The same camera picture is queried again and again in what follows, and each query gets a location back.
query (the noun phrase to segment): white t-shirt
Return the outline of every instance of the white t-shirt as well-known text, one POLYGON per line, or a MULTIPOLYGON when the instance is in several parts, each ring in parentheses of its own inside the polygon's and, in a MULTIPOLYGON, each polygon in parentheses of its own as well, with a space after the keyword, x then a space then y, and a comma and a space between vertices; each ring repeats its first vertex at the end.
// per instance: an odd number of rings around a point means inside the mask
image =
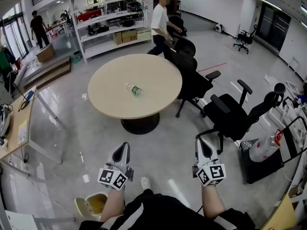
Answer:
MULTIPOLYGON (((158 4, 153 10, 153 20, 151 28, 160 29, 167 34, 166 23, 168 22, 167 9, 158 4)), ((152 30, 152 35, 159 35, 152 30)))

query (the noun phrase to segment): linear light fixture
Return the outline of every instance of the linear light fixture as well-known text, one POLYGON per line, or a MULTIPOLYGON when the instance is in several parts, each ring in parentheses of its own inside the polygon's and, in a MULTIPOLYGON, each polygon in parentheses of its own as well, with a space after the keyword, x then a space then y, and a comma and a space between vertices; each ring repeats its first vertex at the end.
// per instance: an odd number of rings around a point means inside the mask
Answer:
POLYGON ((307 9, 304 8, 303 6, 301 6, 302 11, 304 11, 305 13, 307 13, 307 9))
POLYGON ((282 11, 282 9, 281 9, 280 7, 277 7, 276 5, 270 3, 270 2, 268 2, 268 1, 266 1, 266 0, 261 0, 261 1, 263 1, 263 2, 265 2, 265 3, 269 4, 269 5, 271 5, 272 7, 274 7, 274 8, 276 8, 276 9, 282 11))
POLYGON ((306 27, 307 28, 307 25, 305 25, 303 22, 301 22, 302 23, 302 25, 304 26, 304 27, 306 27))

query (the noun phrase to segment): white shelving unit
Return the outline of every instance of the white shelving unit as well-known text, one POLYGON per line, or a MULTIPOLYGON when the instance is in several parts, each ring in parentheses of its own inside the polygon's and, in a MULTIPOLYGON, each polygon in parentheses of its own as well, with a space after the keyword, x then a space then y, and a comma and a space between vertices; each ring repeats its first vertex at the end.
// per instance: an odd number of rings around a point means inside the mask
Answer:
POLYGON ((145 8, 145 10, 143 10, 142 20, 136 21, 133 26, 131 26, 131 27, 111 26, 111 27, 109 27, 108 31, 103 32, 103 33, 99 33, 99 34, 96 34, 96 35, 92 35, 92 36, 87 36, 87 34, 85 32, 85 28, 88 27, 89 25, 92 25, 92 24, 95 24, 95 23, 103 23, 103 22, 106 23, 107 20, 120 18, 120 17, 123 17, 123 16, 136 15, 136 14, 139 14, 139 12, 128 12, 127 10, 125 10, 125 11, 119 11, 119 12, 107 14, 106 5, 108 3, 119 2, 119 1, 123 1, 123 0, 102 0, 102 2, 95 3, 95 4, 92 4, 92 5, 88 5, 88 6, 83 6, 82 8, 77 8, 75 10, 73 9, 74 8, 73 1, 74 0, 69 0, 72 15, 73 15, 72 20, 73 20, 74 28, 75 28, 75 31, 76 31, 80 50, 81 50, 81 53, 82 53, 82 56, 84 58, 85 63, 87 63, 88 58, 93 57, 95 55, 105 53, 109 50, 113 50, 113 49, 116 49, 116 48, 131 45, 131 44, 151 40, 151 38, 134 40, 134 41, 130 41, 128 43, 122 43, 120 45, 117 45, 113 41, 111 34, 121 32, 121 31, 130 30, 130 29, 140 29, 140 28, 145 29, 145 28, 148 28, 150 26, 150 20, 151 20, 152 12, 153 12, 153 0, 137 0, 145 8), (101 16, 89 19, 89 20, 84 21, 84 22, 77 21, 77 15, 78 15, 79 12, 83 12, 84 10, 90 9, 92 7, 95 7, 95 6, 104 6, 104 9, 103 9, 104 14, 101 15, 101 16))

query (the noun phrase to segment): man in white t-shirt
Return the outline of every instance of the man in white t-shirt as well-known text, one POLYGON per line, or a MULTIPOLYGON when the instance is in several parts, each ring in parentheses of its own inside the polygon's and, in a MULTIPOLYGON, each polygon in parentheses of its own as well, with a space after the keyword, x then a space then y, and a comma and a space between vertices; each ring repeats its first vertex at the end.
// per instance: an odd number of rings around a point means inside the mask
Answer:
POLYGON ((158 5, 153 10, 153 19, 152 19, 152 35, 153 42, 155 47, 148 52, 150 55, 159 55, 164 51, 164 42, 172 41, 172 38, 168 36, 166 26, 169 25, 175 28, 178 32, 182 32, 182 30, 175 26, 168 20, 166 4, 168 0, 159 0, 158 5))

